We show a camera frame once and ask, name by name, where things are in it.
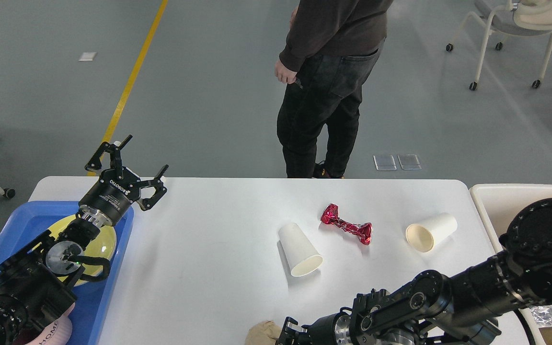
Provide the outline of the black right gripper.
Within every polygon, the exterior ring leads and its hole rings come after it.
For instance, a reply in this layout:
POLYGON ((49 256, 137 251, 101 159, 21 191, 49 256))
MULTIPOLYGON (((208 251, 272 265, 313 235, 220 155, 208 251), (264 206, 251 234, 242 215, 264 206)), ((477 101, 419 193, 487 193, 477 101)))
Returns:
POLYGON ((300 325, 287 316, 276 345, 352 345, 350 335, 351 316, 338 312, 317 319, 311 325, 300 325))

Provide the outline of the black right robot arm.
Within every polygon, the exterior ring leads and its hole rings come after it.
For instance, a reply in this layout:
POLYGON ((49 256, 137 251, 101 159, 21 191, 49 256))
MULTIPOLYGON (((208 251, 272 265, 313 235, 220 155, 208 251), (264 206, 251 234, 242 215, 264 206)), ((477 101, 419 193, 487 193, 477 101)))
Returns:
POLYGON ((428 269, 300 330, 287 317, 276 344, 488 345, 497 317, 552 304, 552 198, 526 206, 499 240, 503 251, 455 276, 428 269))

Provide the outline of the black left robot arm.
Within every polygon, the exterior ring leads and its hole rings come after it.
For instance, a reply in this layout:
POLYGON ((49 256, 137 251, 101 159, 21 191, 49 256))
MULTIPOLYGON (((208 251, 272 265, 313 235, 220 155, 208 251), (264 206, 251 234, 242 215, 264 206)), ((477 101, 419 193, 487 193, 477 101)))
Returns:
POLYGON ((149 210, 166 194, 162 177, 168 165, 142 180, 122 164, 121 151, 130 140, 103 142, 92 155, 85 170, 99 171, 98 181, 60 234, 45 230, 0 264, 0 345, 13 344, 25 330, 42 331, 63 316, 78 299, 73 288, 79 280, 106 280, 109 258, 87 255, 88 245, 134 203, 149 210))

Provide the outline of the person's bare hand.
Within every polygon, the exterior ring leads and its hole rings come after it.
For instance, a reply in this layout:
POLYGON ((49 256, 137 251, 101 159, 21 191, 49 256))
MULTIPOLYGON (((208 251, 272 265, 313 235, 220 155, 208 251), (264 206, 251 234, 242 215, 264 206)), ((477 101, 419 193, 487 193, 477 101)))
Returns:
POLYGON ((274 66, 274 75, 283 84, 292 84, 297 81, 297 72, 290 70, 279 59, 274 66))

